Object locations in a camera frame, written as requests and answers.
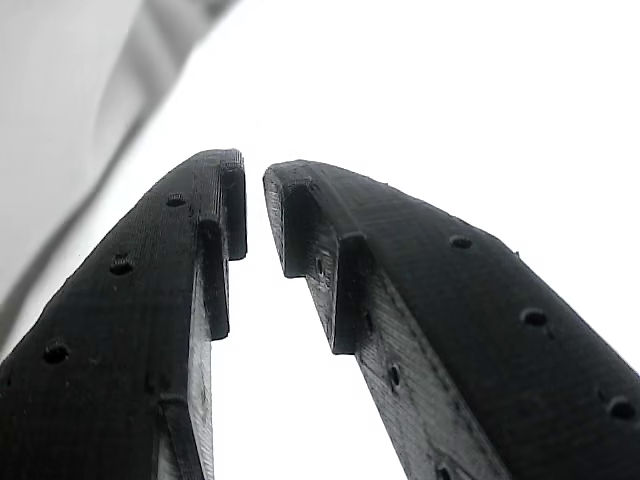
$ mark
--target mounting hole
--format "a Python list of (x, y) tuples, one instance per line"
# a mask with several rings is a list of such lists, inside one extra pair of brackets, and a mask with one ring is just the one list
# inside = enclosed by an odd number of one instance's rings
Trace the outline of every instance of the mounting hole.
[(133, 265), (129, 260), (127, 260), (126, 254), (116, 255), (113, 257), (109, 271), (114, 275), (126, 275), (133, 271)]
[(447, 467), (436, 468), (436, 478), (438, 480), (451, 480), (451, 474), (449, 473), (449, 469), (447, 469)]
[(69, 349), (60, 343), (54, 343), (44, 349), (42, 358), (49, 365), (57, 365), (69, 357)]
[(616, 397), (607, 408), (609, 415), (617, 420), (632, 420), (636, 416), (636, 409), (626, 397)]
[(316, 272), (318, 272), (320, 276), (324, 275), (324, 266), (322, 265), (322, 258), (320, 257), (316, 258)]
[(520, 318), (532, 327), (543, 327), (547, 324), (547, 315), (539, 308), (526, 308), (520, 314)]
[(400, 370), (398, 370), (396, 365), (391, 365), (391, 368), (389, 369), (389, 381), (393, 388), (400, 385)]
[(449, 244), (453, 248), (459, 248), (461, 250), (466, 250), (471, 248), (473, 242), (470, 238), (465, 237), (464, 235), (454, 235), (449, 239)]
[(170, 207), (179, 207), (180, 205), (184, 205), (186, 203), (184, 196), (181, 193), (172, 193), (167, 198), (167, 205)]

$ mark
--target black 3d printed part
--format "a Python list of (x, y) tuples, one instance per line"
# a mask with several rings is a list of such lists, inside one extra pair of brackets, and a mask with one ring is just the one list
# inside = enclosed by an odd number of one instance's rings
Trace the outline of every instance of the black 3d printed part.
[(0, 478), (210, 479), (210, 341), (246, 254), (243, 161), (160, 180), (0, 367)]
[(326, 164), (264, 188), (284, 274), (355, 354), (408, 478), (640, 478), (637, 374), (502, 242)]

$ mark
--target gray fabric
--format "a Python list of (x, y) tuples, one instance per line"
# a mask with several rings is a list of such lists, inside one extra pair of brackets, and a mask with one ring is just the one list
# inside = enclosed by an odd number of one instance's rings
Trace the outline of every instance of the gray fabric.
[(0, 2), (0, 346), (56, 245), (233, 1)]

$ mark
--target screw hole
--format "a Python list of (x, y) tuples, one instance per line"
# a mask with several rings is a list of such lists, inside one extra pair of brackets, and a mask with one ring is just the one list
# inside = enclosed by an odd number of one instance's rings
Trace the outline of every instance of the screw hole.
[(50, 365), (57, 365), (69, 357), (69, 350), (59, 343), (49, 345), (44, 349), (44, 361)]
[(542, 327), (547, 324), (547, 315), (538, 308), (523, 310), (520, 318), (524, 323), (533, 327)]
[(170, 207), (179, 207), (180, 205), (185, 204), (184, 196), (181, 193), (172, 193), (167, 198), (167, 205)]
[(465, 237), (464, 235), (454, 235), (449, 239), (449, 244), (453, 248), (460, 248), (462, 250), (466, 250), (468, 248), (471, 248), (471, 246), (473, 245), (473, 242), (471, 241), (471, 239)]
[(109, 271), (114, 275), (126, 275), (127, 273), (133, 271), (133, 265), (129, 260), (127, 260), (126, 254), (116, 255), (111, 262)]
[(609, 415), (618, 420), (631, 420), (636, 416), (636, 409), (625, 397), (616, 397), (609, 403)]
[(438, 480), (451, 480), (451, 474), (446, 467), (436, 468), (436, 478)]
[(391, 386), (394, 388), (400, 385), (400, 371), (395, 365), (392, 365), (389, 369), (389, 380), (391, 380)]

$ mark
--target white background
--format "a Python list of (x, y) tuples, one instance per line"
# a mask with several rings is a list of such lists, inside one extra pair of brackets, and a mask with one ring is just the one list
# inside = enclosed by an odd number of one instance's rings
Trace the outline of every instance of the white background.
[(220, 480), (403, 479), (350, 357), (285, 280), (261, 177), (304, 158), (389, 183), (491, 232), (636, 370), (636, 2), (242, 0), (64, 245), (25, 315), (192, 154), (240, 149), (249, 254), (213, 347)]

